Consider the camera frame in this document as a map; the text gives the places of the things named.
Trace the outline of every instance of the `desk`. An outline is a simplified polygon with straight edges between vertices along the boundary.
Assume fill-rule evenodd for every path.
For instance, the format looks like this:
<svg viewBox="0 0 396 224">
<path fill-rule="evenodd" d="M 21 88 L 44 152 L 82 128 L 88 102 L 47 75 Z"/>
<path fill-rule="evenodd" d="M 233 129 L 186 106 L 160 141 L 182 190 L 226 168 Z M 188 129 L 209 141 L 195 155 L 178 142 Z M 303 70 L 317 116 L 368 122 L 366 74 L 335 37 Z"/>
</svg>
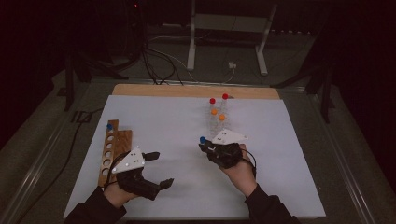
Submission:
<svg viewBox="0 0 396 224">
<path fill-rule="evenodd" d="M 247 147 L 258 161 L 259 184 L 279 195 L 293 215 L 324 217 L 288 112 L 275 90 L 147 85 L 118 85 L 107 99 L 64 215 L 96 187 L 93 174 L 99 170 L 106 123 L 119 119 L 119 129 L 134 131 L 133 147 L 161 153 L 158 161 L 148 162 L 143 176 L 154 183 L 175 179 L 155 202 L 138 198 L 127 203 L 126 218 L 248 218 L 244 196 L 197 145 L 206 131 L 199 122 L 205 118 L 206 98 L 220 98 L 224 92 L 235 98 L 228 102 L 232 129 L 251 136 Z"/>
</svg>

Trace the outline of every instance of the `wooden board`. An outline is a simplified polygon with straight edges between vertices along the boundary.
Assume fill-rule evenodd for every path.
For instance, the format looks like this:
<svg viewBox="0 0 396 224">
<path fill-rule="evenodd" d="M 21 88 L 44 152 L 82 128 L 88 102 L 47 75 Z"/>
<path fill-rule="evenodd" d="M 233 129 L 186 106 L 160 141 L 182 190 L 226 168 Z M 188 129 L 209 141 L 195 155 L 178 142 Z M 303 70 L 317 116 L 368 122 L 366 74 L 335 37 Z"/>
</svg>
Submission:
<svg viewBox="0 0 396 224">
<path fill-rule="evenodd" d="M 279 94 L 273 88 L 139 84 L 118 84 L 113 95 L 220 97 L 224 92 L 237 99 L 279 99 Z"/>
<path fill-rule="evenodd" d="M 132 147 L 132 130 L 119 131 L 119 121 L 109 120 L 112 130 L 106 129 L 105 142 L 103 144 L 102 162 L 99 170 L 98 186 L 103 187 L 106 183 L 107 174 L 110 172 L 111 163 L 120 154 L 130 151 Z"/>
</svg>

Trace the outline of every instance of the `dark background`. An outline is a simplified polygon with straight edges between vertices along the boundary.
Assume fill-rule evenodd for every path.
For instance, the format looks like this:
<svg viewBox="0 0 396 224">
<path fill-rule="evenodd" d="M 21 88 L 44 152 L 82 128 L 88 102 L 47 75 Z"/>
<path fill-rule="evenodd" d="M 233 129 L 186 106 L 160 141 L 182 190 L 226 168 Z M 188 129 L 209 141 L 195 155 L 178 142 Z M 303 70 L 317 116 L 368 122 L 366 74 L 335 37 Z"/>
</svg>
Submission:
<svg viewBox="0 0 396 224">
<path fill-rule="evenodd" d="M 0 95 L 3 128 L 0 147 L 52 91 L 50 79 L 64 69 L 66 49 L 96 50 L 96 55 L 106 57 L 108 43 L 106 34 L 101 33 L 105 24 L 98 20 L 93 6 L 105 2 L 6 0 L 2 3 Z M 150 24 L 161 25 L 166 21 L 185 25 L 190 17 L 188 2 L 145 1 L 143 11 Z M 203 2 L 197 9 L 212 10 L 211 7 Z M 280 1 L 273 29 L 318 35 L 303 67 L 336 55 L 333 84 L 339 87 L 396 191 L 394 9 L 390 1 Z M 244 13 L 254 15 L 257 12 L 247 10 Z"/>
</svg>

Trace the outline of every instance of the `white sheet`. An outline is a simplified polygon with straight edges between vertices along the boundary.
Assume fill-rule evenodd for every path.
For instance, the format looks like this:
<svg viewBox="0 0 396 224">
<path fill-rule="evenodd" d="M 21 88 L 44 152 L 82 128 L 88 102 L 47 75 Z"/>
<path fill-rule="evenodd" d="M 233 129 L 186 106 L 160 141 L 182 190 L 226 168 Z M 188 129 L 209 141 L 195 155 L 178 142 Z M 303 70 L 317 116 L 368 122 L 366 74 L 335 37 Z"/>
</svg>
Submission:
<svg viewBox="0 0 396 224">
<path fill-rule="evenodd" d="M 135 219 L 247 218 L 245 197 L 198 147 L 208 136 L 208 99 L 187 97 L 109 96 L 70 201 L 66 217 L 97 185 L 106 124 L 120 121 L 119 130 L 133 130 L 133 147 L 159 151 L 145 165 L 143 177 L 160 183 L 174 178 L 156 200 L 138 198 L 125 204 L 125 217 Z M 230 99 L 231 130 L 246 134 L 257 160 L 257 181 L 276 194 L 297 217 L 324 217 L 317 189 L 282 100 Z"/>
</svg>

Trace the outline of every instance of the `cable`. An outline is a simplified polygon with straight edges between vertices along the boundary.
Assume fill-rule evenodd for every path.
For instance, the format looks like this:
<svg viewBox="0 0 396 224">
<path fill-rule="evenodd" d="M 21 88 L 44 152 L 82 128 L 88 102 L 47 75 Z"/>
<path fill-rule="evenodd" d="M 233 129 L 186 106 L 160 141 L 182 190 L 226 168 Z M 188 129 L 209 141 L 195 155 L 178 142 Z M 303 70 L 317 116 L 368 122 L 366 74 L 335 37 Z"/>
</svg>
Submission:
<svg viewBox="0 0 396 224">
<path fill-rule="evenodd" d="M 220 84 L 226 84 L 227 82 L 231 81 L 231 79 L 233 79 L 234 74 L 235 74 L 235 68 L 233 68 L 233 74 L 231 75 L 231 77 L 227 81 L 221 82 Z"/>
<path fill-rule="evenodd" d="M 174 57 L 174 56 L 172 56 L 172 55 L 169 55 L 169 54 L 160 52 L 160 51 L 158 51 L 158 50 L 156 50 L 156 49 L 151 49 L 151 50 L 156 51 L 156 52 L 158 52 L 158 53 L 161 53 L 161 54 L 163 54 L 163 55 L 168 56 L 169 58 L 172 58 L 172 59 L 176 60 L 178 63 L 180 63 L 181 65 L 183 65 L 184 68 L 186 68 L 186 71 L 187 71 L 187 73 L 189 74 L 189 76 L 190 76 L 190 78 L 191 78 L 192 80 L 196 81 L 197 83 L 200 83 L 200 81 L 196 80 L 196 79 L 192 76 L 192 74 L 189 72 L 189 70 L 187 70 L 187 66 L 186 66 L 183 62 L 181 62 L 178 58 L 176 58 L 176 57 Z"/>
<path fill-rule="evenodd" d="M 256 159 L 254 158 L 254 156 L 253 156 L 253 154 L 251 154 L 249 151 L 247 151 L 247 150 L 245 150 L 245 149 L 242 149 L 241 148 L 241 150 L 242 151 L 246 151 L 246 153 L 248 153 L 250 156 L 251 156 L 251 158 L 254 160 L 254 164 L 253 163 L 251 163 L 251 161 L 250 160 L 247 160 L 247 159 L 245 159 L 245 158 L 242 158 L 242 161 L 245 161 L 245 162 L 247 162 L 247 163 L 249 163 L 250 165 L 251 165 L 251 169 L 252 169 L 252 171 L 253 171 L 253 175 L 254 175 L 254 178 L 256 178 Z"/>
<path fill-rule="evenodd" d="M 108 173 L 107 173 L 106 183 L 104 184 L 104 188 L 105 189 L 107 189 L 107 187 L 109 185 L 117 183 L 117 181 L 110 182 L 110 177 L 111 177 L 111 174 L 112 174 L 111 172 L 112 172 L 114 166 L 116 166 L 117 162 L 119 160 L 123 159 L 124 157 L 126 157 L 128 155 L 128 153 L 130 153 L 130 152 L 131 151 L 127 151 L 127 152 L 124 152 L 124 153 L 120 154 L 116 159 L 113 160 L 113 162 L 111 162 L 110 168 L 109 168 Z"/>
<path fill-rule="evenodd" d="M 182 81 L 180 80 L 180 76 L 178 75 L 177 68 L 176 68 L 175 65 L 173 64 L 172 60 L 171 60 L 167 55 L 165 55 L 165 54 L 163 54 L 163 53 L 161 53 L 161 52 L 159 52 L 159 51 L 156 51 L 156 50 L 153 50 L 153 49 L 148 49 L 148 50 L 156 53 L 156 54 L 148 53 L 149 55 L 152 55 L 152 56 L 155 56 L 155 57 L 164 59 L 164 60 L 166 60 L 167 62 L 169 62 L 169 63 L 171 64 L 171 66 L 172 66 L 172 69 L 173 69 L 172 73 L 171 73 L 170 75 L 168 75 L 167 77 L 165 77 L 165 78 L 161 78 L 162 81 L 160 82 L 160 85 L 162 85 L 163 82 L 166 83 L 166 84 L 168 84 L 168 83 L 166 82 L 166 79 L 172 77 L 174 74 L 177 75 L 177 79 L 179 80 L 180 84 L 183 85 Z"/>
<path fill-rule="evenodd" d="M 152 56 L 161 58 L 161 57 L 158 56 L 158 55 L 151 54 L 151 53 L 148 53 L 148 52 L 144 52 L 144 54 L 148 54 L 148 55 L 152 55 Z M 167 82 L 165 81 L 165 80 L 166 80 L 166 77 L 165 77 L 165 78 L 161 78 L 161 77 L 154 71 L 154 67 L 149 63 L 149 60 L 147 60 L 147 66 L 148 66 L 148 68 L 149 68 L 148 72 L 151 74 L 151 76 L 152 76 L 152 77 L 157 77 L 158 79 L 161 80 L 160 83 L 157 83 L 158 85 L 162 85 L 163 82 L 167 83 Z"/>
<path fill-rule="evenodd" d="M 147 58 L 145 51 L 142 52 L 142 56 L 143 56 L 144 65 L 146 66 L 146 70 L 148 71 L 148 75 L 151 77 L 153 84 L 158 85 L 157 78 L 155 77 L 156 75 L 153 72 L 152 65 L 149 64 L 149 60 Z"/>
<path fill-rule="evenodd" d="M 82 111 L 82 112 L 88 113 L 88 115 L 83 120 L 87 119 L 88 117 L 92 116 L 94 113 L 99 112 L 101 110 L 103 110 L 103 108 L 96 109 L 96 110 L 94 110 L 92 112 Z M 64 169 L 66 168 L 67 164 L 70 161 L 70 158 L 71 158 L 72 153 L 73 153 L 74 144 L 76 143 L 76 138 L 77 138 L 77 135 L 78 135 L 78 131 L 81 128 L 82 124 L 83 124 L 83 122 L 81 122 L 76 128 L 75 134 L 73 136 L 72 144 L 70 145 L 70 148 L 69 148 L 69 153 L 67 155 L 66 161 L 64 162 L 64 166 L 61 168 L 61 170 L 58 172 L 58 174 L 55 176 L 55 178 L 49 183 L 49 185 L 41 192 L 41 194 L 38 195 L 38 197 L 30 204 L 30 206 L 20 216 L 20 218 L 18 219 L 18 221 L 16 223 L 21 223 L 22 222 L 23 218 L 38 203 L 38 201 L 40 201 L 40 199 L 48 192 L 48 190 L 53 186 L 53 184 L 56 182 L 56 180 L 58 180 L 59 176 L 61 176 L 62 172 L 64 171 Z"/>
</svg>

